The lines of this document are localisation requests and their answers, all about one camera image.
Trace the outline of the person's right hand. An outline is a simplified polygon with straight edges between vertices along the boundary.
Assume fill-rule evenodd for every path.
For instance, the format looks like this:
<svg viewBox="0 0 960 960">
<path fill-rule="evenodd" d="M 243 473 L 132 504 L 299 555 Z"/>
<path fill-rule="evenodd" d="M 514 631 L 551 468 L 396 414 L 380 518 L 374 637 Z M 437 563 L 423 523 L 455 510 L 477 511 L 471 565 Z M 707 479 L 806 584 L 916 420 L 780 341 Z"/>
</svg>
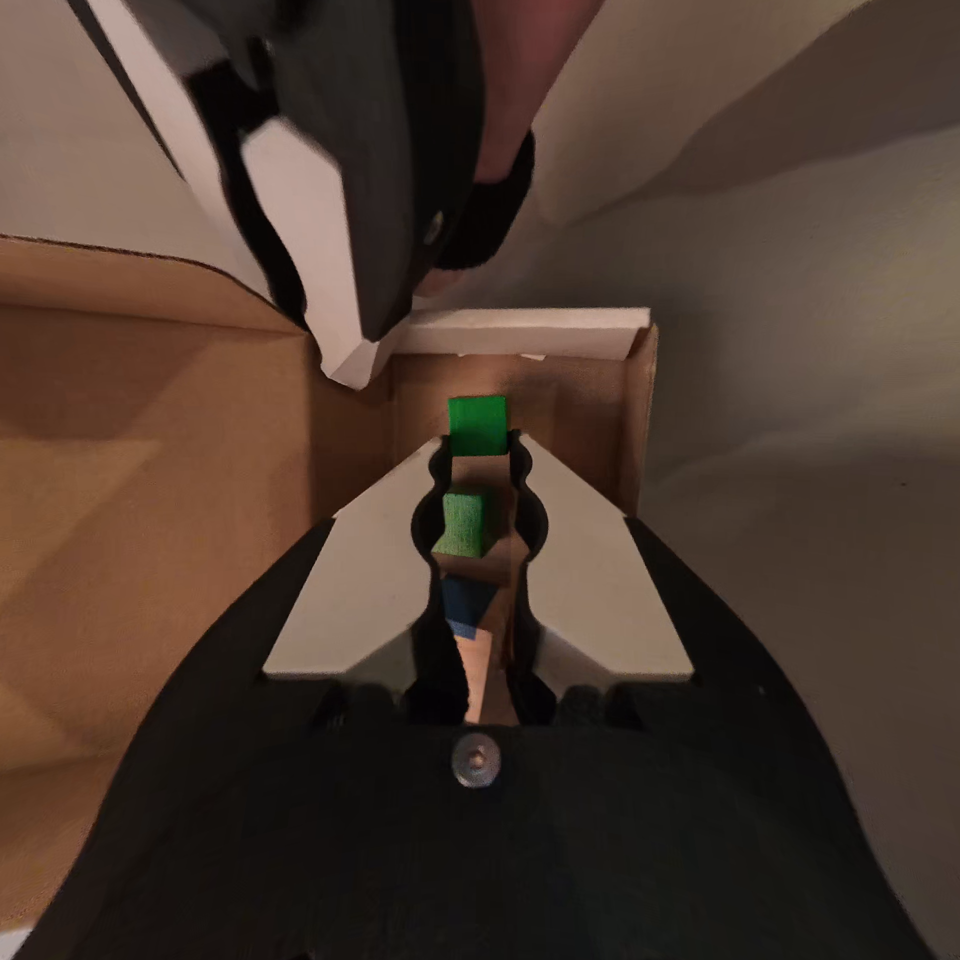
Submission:
<svg viewBox="0 0 960 960">
<path fill-rule="evenodd" d="M 485 82 L 484 128 L 466 207 L 415 290 L 437 297 L 489 262 L 532 185 L 533 121 L 602 1 L 473 1 Z"/>
</svg>

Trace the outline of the white cardboard box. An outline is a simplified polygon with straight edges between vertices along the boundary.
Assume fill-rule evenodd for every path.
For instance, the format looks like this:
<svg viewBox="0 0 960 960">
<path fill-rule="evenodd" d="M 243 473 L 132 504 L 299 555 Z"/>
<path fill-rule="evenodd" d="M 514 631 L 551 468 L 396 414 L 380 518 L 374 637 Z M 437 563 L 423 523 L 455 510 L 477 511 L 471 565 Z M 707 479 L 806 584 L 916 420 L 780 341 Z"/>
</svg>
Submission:
<svg viewBox="0 0 960 960">
<path fill-rule="evenodd" d="M 2 236 L 1 924 L 28 930 L 120 757 L 224 609 L 429 439 L 448 398 L 634 514 L 658 333 L 623 362 L 400 355 L 325 378 L 303 331 L 196 262 Z"/>
</svg>

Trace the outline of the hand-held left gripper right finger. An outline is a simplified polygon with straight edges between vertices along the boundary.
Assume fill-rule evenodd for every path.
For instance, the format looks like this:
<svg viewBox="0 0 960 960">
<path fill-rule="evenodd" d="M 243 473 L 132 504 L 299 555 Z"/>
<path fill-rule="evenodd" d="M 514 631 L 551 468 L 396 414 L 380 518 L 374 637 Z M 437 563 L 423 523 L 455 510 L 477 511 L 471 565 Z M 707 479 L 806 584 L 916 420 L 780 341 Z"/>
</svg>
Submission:
<svg viewBox="0 0 960 960">
<path fill-rule="evenodd" d="M 632 535 L 630 517 L 534 438 L 512 430 L 519 562 L 506 666 L 523 726 L 554 723 L 571 690 L 684 684 L 694 665 Z"/>
</svg>

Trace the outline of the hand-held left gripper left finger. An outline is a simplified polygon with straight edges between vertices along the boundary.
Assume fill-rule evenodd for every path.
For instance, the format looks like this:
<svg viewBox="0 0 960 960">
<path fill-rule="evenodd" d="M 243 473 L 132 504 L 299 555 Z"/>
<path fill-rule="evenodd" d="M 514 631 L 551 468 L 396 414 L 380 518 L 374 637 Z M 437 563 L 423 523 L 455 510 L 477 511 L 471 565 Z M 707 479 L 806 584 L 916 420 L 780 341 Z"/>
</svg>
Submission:
<svg viewBox="0 0 960 960">
<path fill-rule="evenodd" d="M 450 438 L 431 438 L 336 513 L 266 676 L 378 685 L 414 722 L 465 719 L 469 684 L 431 553 L 451 469 Z"/>
</svg>

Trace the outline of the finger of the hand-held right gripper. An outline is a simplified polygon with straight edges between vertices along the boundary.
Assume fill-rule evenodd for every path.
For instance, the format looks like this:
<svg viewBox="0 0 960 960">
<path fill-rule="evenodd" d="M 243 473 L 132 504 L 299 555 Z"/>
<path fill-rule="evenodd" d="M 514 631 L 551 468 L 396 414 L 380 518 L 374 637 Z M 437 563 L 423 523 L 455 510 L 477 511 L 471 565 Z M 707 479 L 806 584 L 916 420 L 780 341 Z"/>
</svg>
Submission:
<svg viewBox="0 0 960 960">
<path fill-rule="evenodd" d="M 278 311 L 317 345 L 330 380 L 365 389 L 390 347 L 362 334 L 339 168 L 228 63 L 187 78 L 219 168 L 228 220 Z"/>
<path fill-rule="evenodd" d="M 187 79 L 221 62 L 215 33 L 179 2 L 71 1 L 69 6 L 218 236 L 212 263 L 262 297 L 268 277 L 222 183 L 221 157 Z"/>
</svg>

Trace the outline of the blue cube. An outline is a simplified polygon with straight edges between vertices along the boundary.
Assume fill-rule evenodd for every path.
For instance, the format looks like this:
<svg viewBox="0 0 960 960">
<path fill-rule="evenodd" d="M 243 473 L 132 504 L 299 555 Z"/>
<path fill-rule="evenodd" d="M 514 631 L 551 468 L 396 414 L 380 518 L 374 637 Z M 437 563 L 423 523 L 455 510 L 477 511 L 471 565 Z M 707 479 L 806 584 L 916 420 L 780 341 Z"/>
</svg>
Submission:
<svg viewBox="0 0 960 960">
<path fill-rule="evenodd" d="M 455 576 L 440 580 L 443 615 L 456 638 L 475 641 L 482 621 L 498 595 L 494 583 Z"/>
</svg>

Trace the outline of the green cube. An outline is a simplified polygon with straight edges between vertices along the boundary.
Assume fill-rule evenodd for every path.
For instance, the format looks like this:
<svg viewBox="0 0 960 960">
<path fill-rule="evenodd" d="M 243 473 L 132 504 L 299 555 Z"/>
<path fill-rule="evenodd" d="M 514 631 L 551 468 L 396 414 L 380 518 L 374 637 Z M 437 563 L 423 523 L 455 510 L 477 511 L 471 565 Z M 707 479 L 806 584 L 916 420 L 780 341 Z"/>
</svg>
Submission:
<svg viewBox="0 0 960 960">
<path fill-rule="evenodd" d="M 482 559 L 489 550 L 490 494 L 485 490 L 451 490 L 443 495 L 443 531 L 432 552 L 451 557 Z"/>
<path fill-rule="evenodd" d="M 504 395 L 450 397 L 447 412 L 452 457 L 499 457 L 508 453 L 508 404 Z"/>
</svg>

